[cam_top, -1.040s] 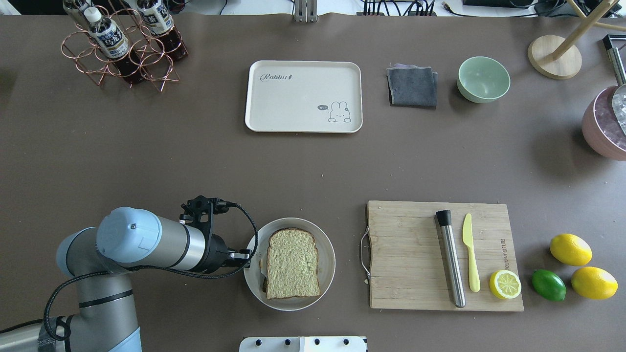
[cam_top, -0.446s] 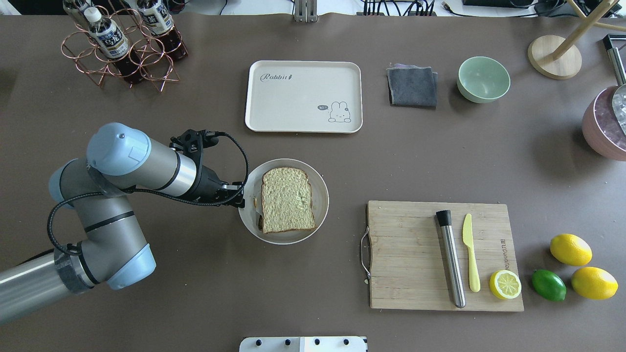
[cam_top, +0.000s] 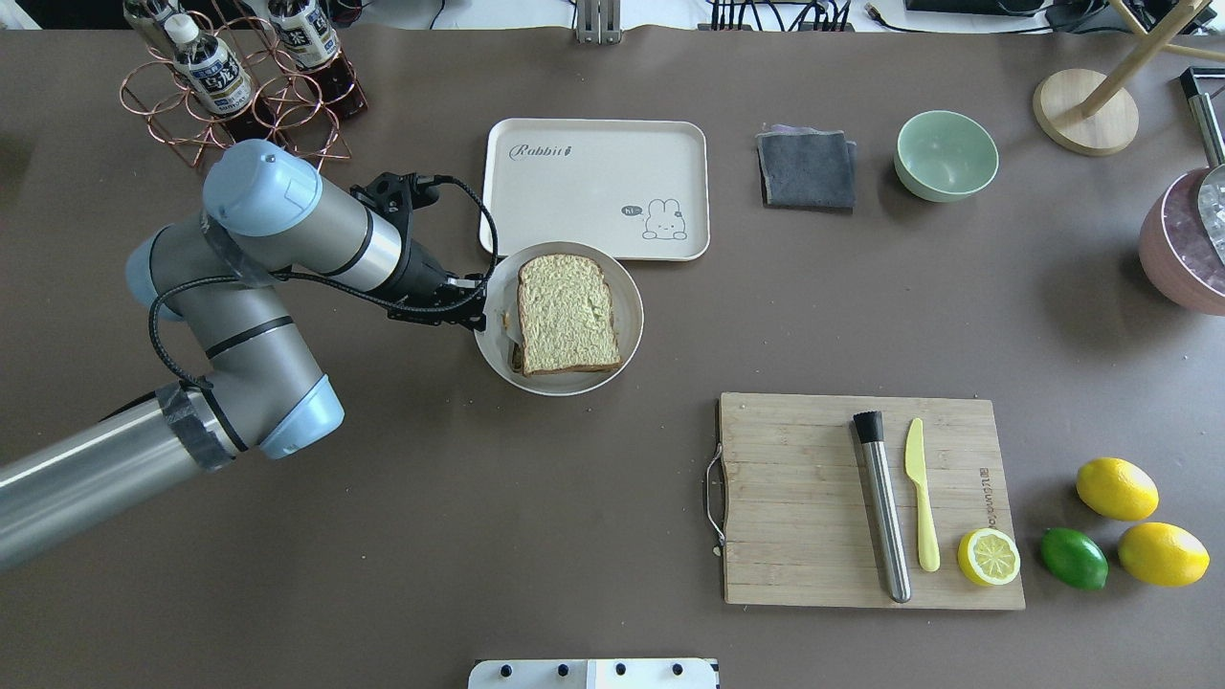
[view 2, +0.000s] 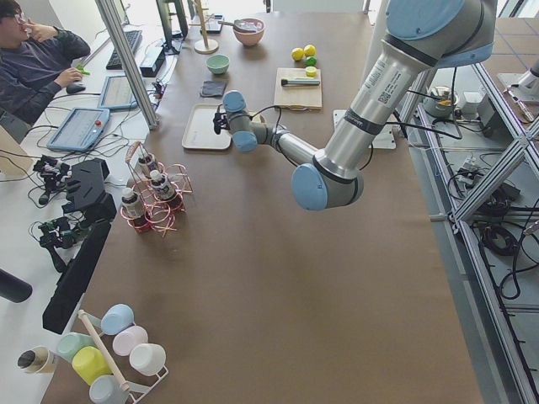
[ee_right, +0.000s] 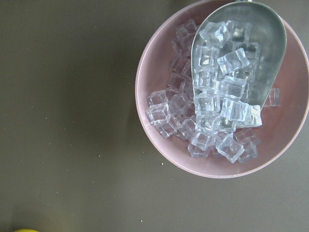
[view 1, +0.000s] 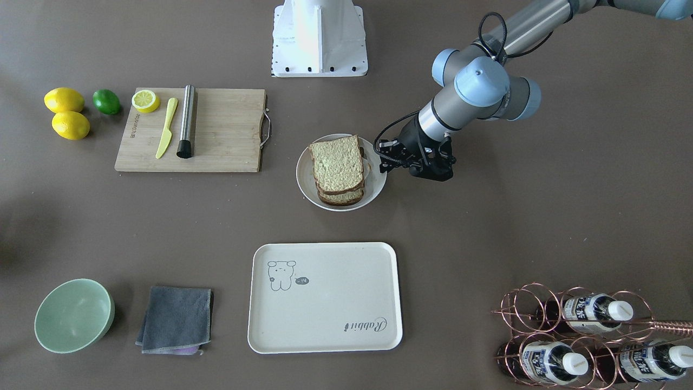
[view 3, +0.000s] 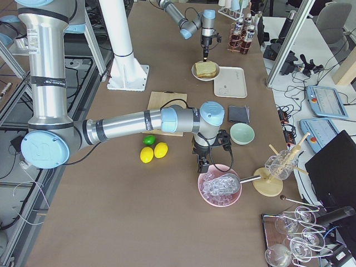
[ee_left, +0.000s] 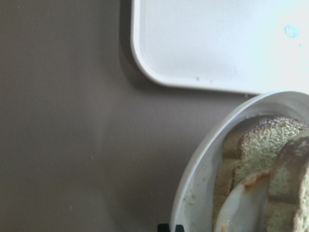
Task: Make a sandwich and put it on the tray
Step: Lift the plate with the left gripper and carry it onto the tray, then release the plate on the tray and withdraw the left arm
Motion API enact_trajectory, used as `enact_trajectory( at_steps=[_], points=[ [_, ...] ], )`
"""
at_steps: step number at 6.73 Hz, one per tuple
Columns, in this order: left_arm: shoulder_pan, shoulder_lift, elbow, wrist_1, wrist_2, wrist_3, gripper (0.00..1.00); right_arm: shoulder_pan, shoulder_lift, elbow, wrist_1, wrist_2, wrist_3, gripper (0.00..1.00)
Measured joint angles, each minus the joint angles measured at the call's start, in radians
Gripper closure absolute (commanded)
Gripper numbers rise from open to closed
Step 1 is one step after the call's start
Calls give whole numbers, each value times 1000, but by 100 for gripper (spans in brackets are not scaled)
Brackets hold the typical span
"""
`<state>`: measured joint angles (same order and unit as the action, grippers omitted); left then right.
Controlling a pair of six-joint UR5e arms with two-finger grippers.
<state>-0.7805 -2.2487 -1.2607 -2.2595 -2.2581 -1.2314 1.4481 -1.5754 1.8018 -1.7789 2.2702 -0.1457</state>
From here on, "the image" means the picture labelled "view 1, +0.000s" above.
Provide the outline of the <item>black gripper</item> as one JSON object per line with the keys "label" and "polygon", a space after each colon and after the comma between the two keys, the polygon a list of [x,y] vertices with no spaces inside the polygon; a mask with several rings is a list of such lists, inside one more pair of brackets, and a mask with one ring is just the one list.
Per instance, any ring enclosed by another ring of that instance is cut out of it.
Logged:
{"label": "black gripper", "polygon": [[401,130],[398,142],[402,145],[401,160],[412,176],[446,181],[453,177],[455,156],[452,152],[452,138],[444,135],[442,141],[433,140],[424,133],[417,114]]}

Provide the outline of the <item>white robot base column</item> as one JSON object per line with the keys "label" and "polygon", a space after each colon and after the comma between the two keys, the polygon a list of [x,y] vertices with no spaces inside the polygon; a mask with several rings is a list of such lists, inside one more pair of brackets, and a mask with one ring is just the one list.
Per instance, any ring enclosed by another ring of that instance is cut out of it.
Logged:
{"label": "white robot base column", "polygon": [[369,69],[362,8],[352,1],[285,1],[274,9],[274,77],[357,77]]}

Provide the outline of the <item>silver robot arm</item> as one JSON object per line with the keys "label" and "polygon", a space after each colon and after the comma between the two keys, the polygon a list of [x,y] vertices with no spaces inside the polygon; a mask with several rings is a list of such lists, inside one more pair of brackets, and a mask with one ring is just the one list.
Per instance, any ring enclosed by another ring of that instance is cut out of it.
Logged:
{"label": "silver robot arm", "polygon": [[517,121],[539,109],[540,87],[527,77],[510,76],[507,60],[530,54],[557,27],[595,7],[673,21],[691,16],[690,1],[534,1],[509,19],[488,13],[498,18],[499,26],[488,33],[478,28],[477,39],[465,49],[440,52],[432,77],[441,90],[408,115],[409,122],[396,138],[375,141],[381,172],[404,167],[419,178],[451,179],[456,163],[453,134],[476,119]]}

